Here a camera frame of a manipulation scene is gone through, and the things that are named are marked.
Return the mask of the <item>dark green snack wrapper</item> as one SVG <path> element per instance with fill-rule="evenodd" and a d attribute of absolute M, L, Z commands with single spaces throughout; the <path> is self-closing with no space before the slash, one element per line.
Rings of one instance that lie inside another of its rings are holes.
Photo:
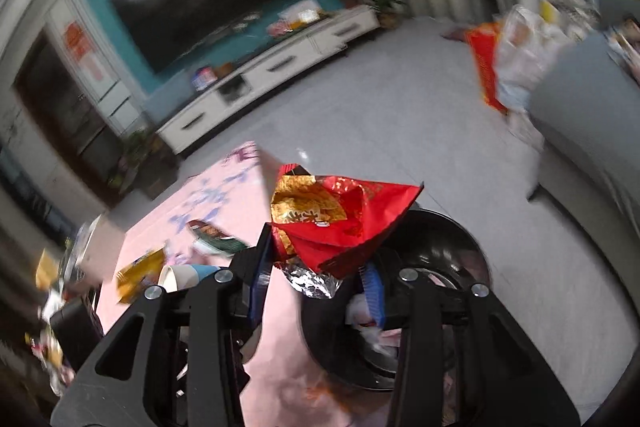
<path fill-rule="evenodd" d="M 191 220 L 188 229 L 195 237 L 195 245 L 212 255 L 233 257 L 248 248 L 239 239 L 205 221 Z"/>

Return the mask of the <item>grey sofa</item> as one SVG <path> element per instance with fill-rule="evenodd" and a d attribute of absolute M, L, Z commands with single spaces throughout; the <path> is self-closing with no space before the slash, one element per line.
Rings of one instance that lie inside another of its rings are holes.
<path fill-rule="evenodd" d="M 554 198 L 623 269 L 639 260 L 639 87 L 610 52 L 599 31 L 563 51 L 529 117 L 544 137 L 541 159 L 579 178 Z"/>

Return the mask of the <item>red foil snack bag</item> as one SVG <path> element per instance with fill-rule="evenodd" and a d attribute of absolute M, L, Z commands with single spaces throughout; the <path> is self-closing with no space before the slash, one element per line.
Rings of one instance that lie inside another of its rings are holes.
<path fill-rule="evenodd" d="M 276 265 L 307 298 L 331 299 L 364 267 L 424 186 L 280 167 L 270 200 Z"/>

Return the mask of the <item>yellow snack bag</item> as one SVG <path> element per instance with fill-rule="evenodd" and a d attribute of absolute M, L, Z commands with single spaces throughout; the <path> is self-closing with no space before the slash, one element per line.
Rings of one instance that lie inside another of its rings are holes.
<path fill-rule="evenodd" d="M 126 265 L 116 273 L 119 303 L 132 303 L 146 288 L 156 285 L 165 264 L 165 251 L 158 248 Z"/>

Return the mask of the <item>pink printed tablecloth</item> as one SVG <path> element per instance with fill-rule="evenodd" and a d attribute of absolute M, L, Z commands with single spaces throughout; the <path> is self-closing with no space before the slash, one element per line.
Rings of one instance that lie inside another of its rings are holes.
<path fill-rule="evenodd" d="M 130 193 L 108 217 L 126 234 L 117 264 L 166 246 L 181 262 L 225 267 L 228 256 L 209 254 L 189 230 L 210 221 L 248 246 L 257 244 L 270 219 L 270 197 L 280 162 L 255 142 L 188 158 L 178 180 L 156 199 Z M 262 335 L 244 369 L 241 393 L 249 426 L 383 426 L 390 397 L 337 384 L 311 358 L 299 321 L 300 298 L 280 270 L 273 270 L 262 316 Z"/>

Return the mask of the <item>white TV cabinet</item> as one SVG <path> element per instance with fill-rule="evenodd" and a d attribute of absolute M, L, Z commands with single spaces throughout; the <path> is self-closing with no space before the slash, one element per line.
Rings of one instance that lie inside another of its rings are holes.
<path fill-rule="evenodd" d="M 157 133 L 174 153 L 180 154 L 242 109 L 345 51 L 352 40 L 375 29 L 375 12 L 370 6 L 359 5 L 296 31 L 206 89 Z"/>

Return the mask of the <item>potted green plant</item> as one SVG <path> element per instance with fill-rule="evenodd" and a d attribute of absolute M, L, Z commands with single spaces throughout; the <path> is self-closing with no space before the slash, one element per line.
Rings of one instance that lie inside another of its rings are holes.
<path fill-rule="evenodd" d="M 402 20 L 401 8 L 404 2 L 400 0 L 368 0 L 380 26 L 385 30 L 392 30 L 399 26 Z"/>

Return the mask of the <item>black trash bin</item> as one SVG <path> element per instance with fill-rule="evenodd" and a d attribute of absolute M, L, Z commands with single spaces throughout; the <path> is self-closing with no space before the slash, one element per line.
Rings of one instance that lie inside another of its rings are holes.
<path fill-rule="evenodd" d="M 385 239 L 371 261 L 381 277 L 385 300 L 385 329 L 401 325 L 407 303 L 402 269 L 415 269 L 434 283 L 458 291 L 476 282 L 491 284 L 480 244 L 462 225 L 432 210 L 414 207 Z M 375 352 L 355 326 L 347 322 L 347 307 L 363 292 L 360 277 L 343 281 L 331 299 L 304 297 L 300 319 L 311 358 L 331 381 L 355 389 L 390 392 L 397 359 Z"/>

